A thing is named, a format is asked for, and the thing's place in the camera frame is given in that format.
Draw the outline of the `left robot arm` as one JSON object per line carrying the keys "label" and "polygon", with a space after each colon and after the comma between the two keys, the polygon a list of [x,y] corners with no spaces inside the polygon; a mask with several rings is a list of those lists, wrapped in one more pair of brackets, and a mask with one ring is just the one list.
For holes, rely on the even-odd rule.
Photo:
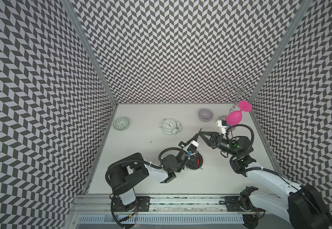
{"label": "left robot arm", "polygon": [[147,178],[166,184],[185,168],[199,169],[202,156],[198,152],[198,137],[199,134],[195,134],[187,142],[181,141],[177,148],[161,151],[158,155],[159,165],[144,160],[141,153],[112,163],[105,173],[105,180],[111,187],[113,197],[118,198],[114,205],[120,205],[126,211],[135,209],[138,199],[134,187]]}

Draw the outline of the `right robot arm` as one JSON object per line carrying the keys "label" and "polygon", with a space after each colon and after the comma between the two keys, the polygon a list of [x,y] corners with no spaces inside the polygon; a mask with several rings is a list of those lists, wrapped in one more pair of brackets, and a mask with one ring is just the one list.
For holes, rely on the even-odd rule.
{"label": "right robot arm", "polygon": [[260,165],[250,156],[253,152],[253,129],[244,124],[240,126],[248,129],[251,136],[229,137],[202,130],[198,133],[210,148],[230,155],[233,172],[258,182],[274,194],[264,194],[254,186],[246,187],[238,198],[240,209],[245,212],[265,210],[286,220],[295,229],[328,229],[332,226],[332,215],[321,193],[314,186],[300,185]]}

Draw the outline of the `white alarm clock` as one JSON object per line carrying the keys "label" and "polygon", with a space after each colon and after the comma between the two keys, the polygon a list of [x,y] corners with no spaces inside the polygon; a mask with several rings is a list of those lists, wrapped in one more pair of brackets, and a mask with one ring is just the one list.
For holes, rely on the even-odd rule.
{"label": "white alarm clock", "polygon": [[[197,165],[197,157],[200,158],[200,165],[198,166]],[[194,156],[190,156],[188,159],[187,159],[187,162],[185,164],[185,167],[190,169],[190,170],[198,170],[198,169],[201,169],[202,165],[203,165],[203,157],[201,154],[197,154],[197,155],[194,155]]]}
{"label": "white alarm clock", "polygon": [[165,135],[176,135],[182,131],[183,127],[178,121],[169,118],[164,119],[160,129]]}

